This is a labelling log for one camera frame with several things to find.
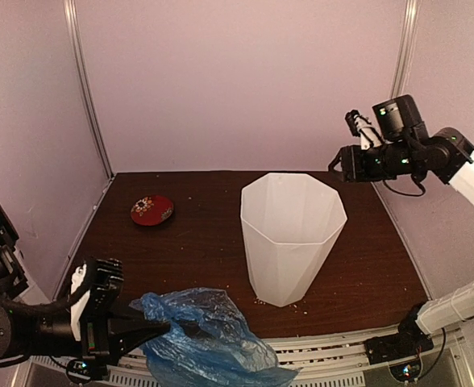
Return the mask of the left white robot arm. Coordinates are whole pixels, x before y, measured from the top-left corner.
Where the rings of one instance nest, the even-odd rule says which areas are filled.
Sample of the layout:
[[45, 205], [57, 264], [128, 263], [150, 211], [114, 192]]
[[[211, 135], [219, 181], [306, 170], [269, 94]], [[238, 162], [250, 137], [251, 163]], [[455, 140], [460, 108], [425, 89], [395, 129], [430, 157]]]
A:
[[70, 294], [45, 304], [22, 301], [29, 276], [16, 257], [19, 234], [0, 205], [0, 368], [33, 356], [68, 358], [68, 379], [85, 385], [108, 377], [110, 366], [170, 330], [123, 305], [119, 260], [88, 259], [71, 278]]

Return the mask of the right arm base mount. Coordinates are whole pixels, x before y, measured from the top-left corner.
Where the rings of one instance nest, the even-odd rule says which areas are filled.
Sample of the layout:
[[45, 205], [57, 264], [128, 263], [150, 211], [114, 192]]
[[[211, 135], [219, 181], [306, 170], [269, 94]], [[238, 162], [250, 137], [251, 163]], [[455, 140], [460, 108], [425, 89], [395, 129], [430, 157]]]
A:
[[392, 334], [367, 339], [364, 346], [370, 365], [386, 363], [396, 381], [410, 383], [422, 375], [421, 355], [432, 350], [434, 343], [426, 336], [413, 341], [409, 336]]

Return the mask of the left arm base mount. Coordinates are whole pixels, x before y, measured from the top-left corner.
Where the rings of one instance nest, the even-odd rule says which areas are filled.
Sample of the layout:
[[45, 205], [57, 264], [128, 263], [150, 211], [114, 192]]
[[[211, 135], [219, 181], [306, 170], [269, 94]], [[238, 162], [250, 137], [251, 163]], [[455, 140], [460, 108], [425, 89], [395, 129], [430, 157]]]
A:
[[76, 384], [89, 383], [94, 379], [93, 367], [80, 359], [70, 360], [65, 366], [65, 374]]

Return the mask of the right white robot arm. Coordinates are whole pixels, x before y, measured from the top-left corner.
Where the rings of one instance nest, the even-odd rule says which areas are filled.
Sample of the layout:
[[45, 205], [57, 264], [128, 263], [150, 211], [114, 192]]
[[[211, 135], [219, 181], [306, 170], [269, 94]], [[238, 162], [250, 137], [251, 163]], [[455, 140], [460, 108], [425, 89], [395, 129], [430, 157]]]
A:
[[[376, 124], [357, 110], [345, 114], [357, 145], [339, 149], [328, 169], [343, 182], [380, 182], [410, 176], [424, 194], [433, 173], [474, 207], [474, 145], [453, 127], [429, 135], [414, 98], [408, 94], [373, 106]], [[400, 356], [426, 348], [436, 331], [474, 318], [474, 281], [446, 296], [415, 306], [385, 342]]]

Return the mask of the left aluminium corner post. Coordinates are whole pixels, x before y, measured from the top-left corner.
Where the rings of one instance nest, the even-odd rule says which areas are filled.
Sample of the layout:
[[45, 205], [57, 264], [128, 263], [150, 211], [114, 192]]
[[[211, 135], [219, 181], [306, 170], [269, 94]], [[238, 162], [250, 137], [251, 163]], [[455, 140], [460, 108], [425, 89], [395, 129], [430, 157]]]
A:
[[80, 90], [81, 100], [85, 108], [86, 118], [89, 124], [89, 130], [93, 137], [94, 147], [102, 164], [103, 172], [110, 181], [114, 178], [114, 172], [108, 157], [106, 145], [102, 138], [99, 127], [98, 116], [94, 105], [94, 98], [89, 84], [85, 57], [81, 42], [81, 31], [77, 18], [77, 2], [73, 0], [64, 0], [64, 16], [69, 31], [70, 43], [73, 50]]

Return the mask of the white faceted trash bin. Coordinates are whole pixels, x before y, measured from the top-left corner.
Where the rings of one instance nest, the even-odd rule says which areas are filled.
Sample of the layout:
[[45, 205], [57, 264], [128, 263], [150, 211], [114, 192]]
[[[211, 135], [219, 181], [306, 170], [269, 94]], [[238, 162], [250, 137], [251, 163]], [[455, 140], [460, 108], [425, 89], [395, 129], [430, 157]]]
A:
[[249, 281], [276, 307], [302, 300], [347, 222], [339, 193], [306, 173], [268, 173], [241, 190]]

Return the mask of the aluminium front rail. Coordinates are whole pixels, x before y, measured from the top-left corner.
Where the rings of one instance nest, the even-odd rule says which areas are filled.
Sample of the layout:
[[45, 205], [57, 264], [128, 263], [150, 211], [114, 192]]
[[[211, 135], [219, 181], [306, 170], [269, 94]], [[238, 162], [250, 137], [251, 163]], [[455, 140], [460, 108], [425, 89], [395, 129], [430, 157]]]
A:
[[[474, 376], [466, 361], [464, 336], [458, 326], [447, 328], [447, 341], [441, 333], [433, 334], [434, 348], [417, 356], [371, 364], [364, 342], [373, 337], [397, 333], [395, 325], [332, 335], [266, 339], [276, 351], [280, 366], [300, 369], [290, 386], [474, 386]], [[402, 365], [422, 362], [417, 383], [399, 381]], [[119, 366], [109, 367], [107, 380], [85, 386], [161, 386], [148, 370], [145, 356], [136, 349], [123, 357]], [[35, 356], [17, 367], [8, 386], [79, 386], [65, 375], [65, 370], [46, 356]]]

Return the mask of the right aluminium corner post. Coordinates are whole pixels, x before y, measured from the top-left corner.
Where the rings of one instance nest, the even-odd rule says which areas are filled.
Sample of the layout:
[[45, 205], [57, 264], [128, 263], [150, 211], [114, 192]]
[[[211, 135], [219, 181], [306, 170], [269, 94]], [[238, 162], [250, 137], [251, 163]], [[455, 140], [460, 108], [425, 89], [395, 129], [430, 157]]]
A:
[[405, 1], [405, 16], [401, 29], [401, 38], [395, 66], [393, 83], [389, 98], [403, 95], [409, 79], [410, 66], [414, 55], [415, 36], [418, 25], [418, 13], [421, 2], [418, 0]]

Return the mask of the aluminium corner post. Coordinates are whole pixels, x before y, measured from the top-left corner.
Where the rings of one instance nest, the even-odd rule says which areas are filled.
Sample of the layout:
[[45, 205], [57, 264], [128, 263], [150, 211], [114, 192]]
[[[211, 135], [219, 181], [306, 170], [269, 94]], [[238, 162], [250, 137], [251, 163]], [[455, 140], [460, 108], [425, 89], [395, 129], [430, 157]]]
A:
[[418, 13], [421, 2], [418, 0], [405, 1], [405, 16], [401, 29], [401, 38], [395, 66], [393, 83], [389, 98], [403, 95], [409, 79], [410, 66], [414, 55], [415, 36], [418, 25]]
[[64, 16], [69, 31], [70, 43], [73, 50], [80, 90], [81, 100], [85, 108], [86, 118], [89, 124], [89, 130], [93, 137], [94, 147], [102, 164], [103, 172], [110, 181], [114, 178], [114, 172], [108, 157], [106, 145], [102, 138], [99, 127], [98, 116], [94, 105], [94, 98], [89, 84], [85, 57], [81, 42], [81, 31], [77, 18], [77, 2], [73, 0], [64, 0]]

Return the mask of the blue plastic trash bag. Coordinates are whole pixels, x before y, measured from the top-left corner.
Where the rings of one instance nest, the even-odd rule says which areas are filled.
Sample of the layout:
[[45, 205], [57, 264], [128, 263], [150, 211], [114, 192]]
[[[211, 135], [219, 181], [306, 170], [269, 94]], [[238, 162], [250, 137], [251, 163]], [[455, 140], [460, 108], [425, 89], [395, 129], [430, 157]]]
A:
[[170, 325], [140, 347], [162, 386], [288, 386], [300, 372], [281, 367], [223, 289], [146, 293], [130, 306]]

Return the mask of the red patterned plate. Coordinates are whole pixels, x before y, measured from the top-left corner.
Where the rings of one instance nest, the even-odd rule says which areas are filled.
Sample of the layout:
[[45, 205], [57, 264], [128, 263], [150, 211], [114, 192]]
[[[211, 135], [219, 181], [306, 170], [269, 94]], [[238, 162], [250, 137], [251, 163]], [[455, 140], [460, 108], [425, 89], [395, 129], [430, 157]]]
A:
[[140, 226], [158, 226], [174, 211], [173, 202], [162, 195], [152, 194], [139, 199], [131, 208], [131, 220]]

